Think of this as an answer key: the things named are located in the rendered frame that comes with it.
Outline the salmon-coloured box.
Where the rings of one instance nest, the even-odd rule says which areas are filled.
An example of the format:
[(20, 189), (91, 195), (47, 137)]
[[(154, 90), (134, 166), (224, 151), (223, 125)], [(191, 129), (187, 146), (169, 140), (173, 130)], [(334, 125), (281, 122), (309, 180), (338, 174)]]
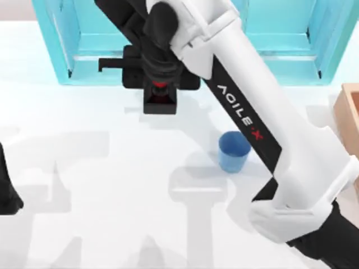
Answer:
[(342, 84), (333, 109), (345, 148), (359, 158), (359, 83)]

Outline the light blue rack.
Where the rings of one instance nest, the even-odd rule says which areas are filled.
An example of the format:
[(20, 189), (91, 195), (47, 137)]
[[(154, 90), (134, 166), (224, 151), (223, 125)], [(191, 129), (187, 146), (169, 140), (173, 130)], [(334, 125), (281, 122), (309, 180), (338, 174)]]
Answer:
[[(359, 0), (232, 0), (243, 31), (286, 86), (327, 85), (359, 18)], [(99, 72), (128, 40), (94, 0), (32, 0), (62, 85), (118, 85), (121, 71)]]

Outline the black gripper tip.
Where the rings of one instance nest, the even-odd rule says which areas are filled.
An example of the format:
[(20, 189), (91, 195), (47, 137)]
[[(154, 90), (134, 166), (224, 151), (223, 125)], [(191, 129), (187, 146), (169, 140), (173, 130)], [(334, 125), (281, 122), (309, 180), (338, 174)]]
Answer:
[(24, 202), (10, 180), (4, 149), (0, 143), (0, 216), (15, 215), (23, 207)]

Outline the blue cup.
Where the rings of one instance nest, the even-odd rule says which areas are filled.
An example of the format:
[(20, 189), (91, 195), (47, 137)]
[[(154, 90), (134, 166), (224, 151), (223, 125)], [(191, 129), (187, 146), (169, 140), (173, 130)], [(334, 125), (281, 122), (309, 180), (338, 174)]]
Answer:
[(218, 141), (218, 163), (227, 173), (238, 173), (243, 168), (251, 145), (239, 131), (224, 133)]

